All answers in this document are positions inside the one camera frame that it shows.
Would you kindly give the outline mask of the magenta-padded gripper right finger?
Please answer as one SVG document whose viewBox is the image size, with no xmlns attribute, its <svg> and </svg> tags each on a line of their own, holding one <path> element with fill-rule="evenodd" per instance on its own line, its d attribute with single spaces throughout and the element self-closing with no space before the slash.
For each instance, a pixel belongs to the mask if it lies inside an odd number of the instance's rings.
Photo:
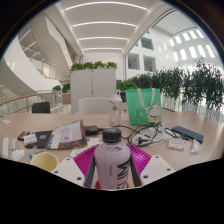
<svg viewBox="0 0 224 224">
<path fill-rule="evenodd" d="M 136 146 L 128 144 L 131 152 L 131 172 L 135 186 L 144 186 L 175 172 L 160 156 L 151 156 Z"/>
</svg>

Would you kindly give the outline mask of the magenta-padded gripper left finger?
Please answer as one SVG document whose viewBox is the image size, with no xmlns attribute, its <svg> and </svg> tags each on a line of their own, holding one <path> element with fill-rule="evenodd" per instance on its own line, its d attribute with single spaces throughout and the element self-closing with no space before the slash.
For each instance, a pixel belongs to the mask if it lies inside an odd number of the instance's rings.
<svg viewBox="0 0 224 224">
<path fill-rule="evenodd" d="M 97 146 L 94 145 L 74 158 L 66 157 L 52 171 L 52 174 L 84 188 L 90 188 L 95 171 L 94 152 L 96 148 Z"/>
</svg>

